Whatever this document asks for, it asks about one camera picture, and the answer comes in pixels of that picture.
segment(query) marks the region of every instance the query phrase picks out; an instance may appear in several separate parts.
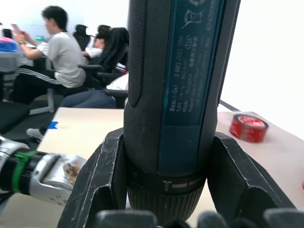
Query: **black hair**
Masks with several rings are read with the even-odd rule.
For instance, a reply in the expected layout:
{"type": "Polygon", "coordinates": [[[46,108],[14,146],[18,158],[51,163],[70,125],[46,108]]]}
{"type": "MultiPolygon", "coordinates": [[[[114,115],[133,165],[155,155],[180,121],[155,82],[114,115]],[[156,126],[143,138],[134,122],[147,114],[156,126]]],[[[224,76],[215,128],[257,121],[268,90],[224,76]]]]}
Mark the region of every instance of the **black hair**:
{"type": "Polygon", "coordinates": [[[67,29],[67,12],[59,6],[48,6],[42,11],[43,18],[54,19],[60,29],[67,29]]]}

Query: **tape roll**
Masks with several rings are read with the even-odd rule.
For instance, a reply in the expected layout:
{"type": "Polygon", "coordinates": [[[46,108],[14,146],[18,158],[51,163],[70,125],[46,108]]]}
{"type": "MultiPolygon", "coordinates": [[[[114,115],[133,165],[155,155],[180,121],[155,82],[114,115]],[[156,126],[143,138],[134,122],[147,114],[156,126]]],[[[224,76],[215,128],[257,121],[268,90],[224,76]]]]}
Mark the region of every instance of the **tape roll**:
{"type": "Polygon", "coordinates": [[[269,125],[254,116],[236,114],[230,126],[230,133],[238,139],[251,143],[261,143],[269,128],[269,125]]]}

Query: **blue tape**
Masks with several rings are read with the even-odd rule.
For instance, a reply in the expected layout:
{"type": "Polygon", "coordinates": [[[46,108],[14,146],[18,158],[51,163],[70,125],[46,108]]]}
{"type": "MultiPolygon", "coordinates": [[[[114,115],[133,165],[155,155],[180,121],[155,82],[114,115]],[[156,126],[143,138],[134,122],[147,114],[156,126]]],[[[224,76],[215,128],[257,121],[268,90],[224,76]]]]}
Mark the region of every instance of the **blue tape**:
{"type": "Polygon", "coordinates": [[[58,122],[57,121],[53,121],[49,124],[48,128],[49,129],[57,129],[56,126],[57,126],[58,122]]]}

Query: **light wooden tabletop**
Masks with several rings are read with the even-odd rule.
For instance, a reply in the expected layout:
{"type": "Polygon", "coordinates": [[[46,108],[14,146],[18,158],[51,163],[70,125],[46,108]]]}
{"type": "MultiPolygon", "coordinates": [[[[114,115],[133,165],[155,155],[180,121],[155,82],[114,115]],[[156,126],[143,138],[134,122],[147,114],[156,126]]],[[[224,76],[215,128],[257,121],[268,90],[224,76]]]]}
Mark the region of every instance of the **light wooden tabletop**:
{"type": "MultiPolygon", "coordinates": [[[[232,116],[232,112],[219,112],[217,131],[231,136],[228,128],[232,116]]],[[[58,129],[48,130],[38,149],[89,158],[108,132],[123,126],[123,110],[60,108],[54,121],[58,122],[58,129]]],[[[267,122],[270,128],[264,143],[237,142],[264,166],[290,200],[299,209],[304,209],[301,187],[304,181],[304,141],[267,122]]],[[[205,210],[215,210],[207,185],[188,219],[192,227],[196,225],[199,213],[205,210]]],[[[0,215],[0,228],[55,228],[62,211],[63,207],[58,205],[16,194],[0,215]]]]}

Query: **dark blue jeans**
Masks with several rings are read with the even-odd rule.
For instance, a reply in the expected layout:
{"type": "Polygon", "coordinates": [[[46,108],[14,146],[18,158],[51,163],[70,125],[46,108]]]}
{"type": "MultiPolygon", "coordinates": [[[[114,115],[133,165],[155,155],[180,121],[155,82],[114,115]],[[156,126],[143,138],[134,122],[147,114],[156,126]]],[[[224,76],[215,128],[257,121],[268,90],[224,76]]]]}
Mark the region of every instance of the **dark blue jeans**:
{"type": "MultiPolygon", "coordinates": [[[[105,94],[104,90],[85,91],[67,96],[63,99],[59,107],[66,108],[116,108],[116,102],[105,94]]],[[[41,134],[45,134],[51,120],[46,125],[40,127],[41,134]]]]}

